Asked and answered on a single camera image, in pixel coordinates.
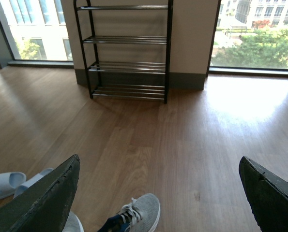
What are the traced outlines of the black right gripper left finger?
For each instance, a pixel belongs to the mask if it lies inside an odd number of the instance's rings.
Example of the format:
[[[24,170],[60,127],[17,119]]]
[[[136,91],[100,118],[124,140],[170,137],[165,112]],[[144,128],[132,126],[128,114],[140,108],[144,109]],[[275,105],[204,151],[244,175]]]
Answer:
[[[72,155],[0,208],[0,232],[61,232],[74,201],[80,159]]]

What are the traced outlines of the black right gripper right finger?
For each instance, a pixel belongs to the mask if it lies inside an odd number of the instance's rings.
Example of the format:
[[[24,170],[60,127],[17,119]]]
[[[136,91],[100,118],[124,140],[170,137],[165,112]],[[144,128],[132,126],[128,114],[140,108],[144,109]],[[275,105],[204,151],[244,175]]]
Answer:
[[[261,231],[288,232],[288,182],[246,156],[239,175]]]

